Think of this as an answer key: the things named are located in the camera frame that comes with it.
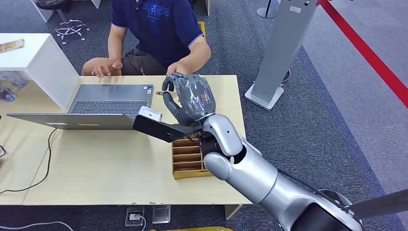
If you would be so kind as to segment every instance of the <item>wooden compartment box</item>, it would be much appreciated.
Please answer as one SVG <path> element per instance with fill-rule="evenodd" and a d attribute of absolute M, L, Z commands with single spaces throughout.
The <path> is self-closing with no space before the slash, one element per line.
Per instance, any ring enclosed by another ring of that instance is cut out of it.
<path fill-rule="evenodd" d="M 171 144 L 172 166 L 174 179 L 210 177 L 212 174 L 204 166 L 198 139 L 177 140 Z"/>

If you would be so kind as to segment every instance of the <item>silver laptop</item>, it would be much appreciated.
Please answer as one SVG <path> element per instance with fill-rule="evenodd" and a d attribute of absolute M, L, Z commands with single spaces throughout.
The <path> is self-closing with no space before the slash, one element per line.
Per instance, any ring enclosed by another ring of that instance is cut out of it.
<path fill-rule="evenodd" d="M 153 85 L 83 84 L 67 114 L 8 113 L 59 129 L 133 129 L 142 106 L 150 107 Z"/>

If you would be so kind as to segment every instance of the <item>desk surface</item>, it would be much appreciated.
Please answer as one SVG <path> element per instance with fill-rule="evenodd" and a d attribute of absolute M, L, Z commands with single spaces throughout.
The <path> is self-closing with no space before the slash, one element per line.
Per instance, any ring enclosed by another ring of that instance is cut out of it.
<path fill-rule="evenodd" d="M 32 81 L 12 103 L 0 101 L 0 144 L 7 154 L 0 158 L 0 191 L 30 186 L 47 150 L 52 128 L 14 119 L 8 112 L 63 112 Z M 0 194 L 0 205 L 20 205 L 28 191 Z"/>
<path fill-rule="evenodd" d="M 236 76 L 206 77 L 217 100 L 217 112 L 228 116 L 236 129 L 244 135 Z M 99 80 L 96 77 L 82 77 L 81 83 L 153 84 L 155 93 L 160 90 L 163 78 L 105 77 Z M 152 108 L 163 113 L 164 122 L 176 122 L 161 96 L 153 95 Z M 21 126 L 27 126 L 27 123 L 22 121 Z M 51 130 L 41 128 L 41 135 L 38 134 L 35 141 L 31 137 L 25 139 L 27 148 L 35 146 L 42 149 L 42 152 L 38 152 L 40 158 L 36 161 L 41 161 L 39 159 L 44 157 L 46 138 Z M 215 177 L 174 180 L 171 172 L 171 145 L 139 132 L 58 130 L 51 149 L 50 174 L 45 182 L 28 191 L 22 202 L 24 205 L 250 203 Z M 45 155 L 39 169 L 38 165 L 32 167 L 32 170 L 38 169 L 34 182 L 43 178 L 47 158 L 48 155 Z M 10 204 L 9 199 L 2 199 L 0 195 L 0 203 L 6 204 L 6 201 Z"/>

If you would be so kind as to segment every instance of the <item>laptop lid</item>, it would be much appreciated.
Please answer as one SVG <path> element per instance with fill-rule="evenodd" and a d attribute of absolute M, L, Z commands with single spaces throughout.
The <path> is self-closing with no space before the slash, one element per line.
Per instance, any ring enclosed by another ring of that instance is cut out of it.
<path fill-rule="evenodd" d="M 7 116 L 63 130 L 132 130 L 123 114 L 8 113 Z"/>

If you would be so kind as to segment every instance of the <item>chair leg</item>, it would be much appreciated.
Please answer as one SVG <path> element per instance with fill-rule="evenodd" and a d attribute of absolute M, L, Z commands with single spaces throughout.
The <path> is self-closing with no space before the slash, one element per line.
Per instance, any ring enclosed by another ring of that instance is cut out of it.
<path fill-rule="evenodd" d="M 65 14 L 63 13 L 63 11 L 61 9 L 57 9 L 57 12 L 60 15 L 60 17 L 63 19 L 63 21 L 65 23 L 68 23 L 68 19 L 65 17 Z"/>
<path fill-rule="evenodd" d="M 63 44 L 67 43 L 64 40 L 65 36 L 72 34 L 78 34 L 81 37 L 81 40 L 84 41 L 85 38 L 80 31 L 84 28 L 88 31 L 88 26 L 79 20 L 68 20 L 61 10 L 58 10 L 58 14 L 62 17 L 63 22 L 55 29 L 55 32 L 57 33 L 57 36 L 61 36 Z"/>

